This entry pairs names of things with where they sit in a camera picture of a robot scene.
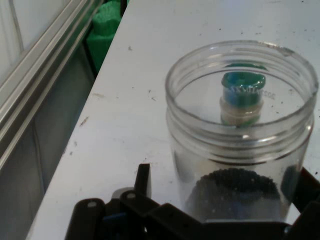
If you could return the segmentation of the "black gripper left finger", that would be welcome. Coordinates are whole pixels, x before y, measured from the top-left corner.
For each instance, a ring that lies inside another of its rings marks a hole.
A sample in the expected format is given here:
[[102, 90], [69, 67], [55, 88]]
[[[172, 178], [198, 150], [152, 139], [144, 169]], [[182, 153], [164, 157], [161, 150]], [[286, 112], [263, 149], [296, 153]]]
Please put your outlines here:
[[169, 203], [150, 198], [150, 164], [138, 166], [134, 187], [104, 203], [79, 201], [68, 225], [67, 240], [205, 240], [203, 224]]

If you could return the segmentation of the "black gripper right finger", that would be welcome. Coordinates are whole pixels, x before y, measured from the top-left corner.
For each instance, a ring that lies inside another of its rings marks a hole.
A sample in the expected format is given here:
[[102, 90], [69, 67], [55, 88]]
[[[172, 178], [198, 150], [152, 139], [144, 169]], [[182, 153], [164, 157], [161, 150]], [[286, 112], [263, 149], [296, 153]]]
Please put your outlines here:
[[300, 215], [289, 226], [284, 240], [318, 240], [320, 238], [320, 182], [302, 169], [297, 183], [294, 206]]

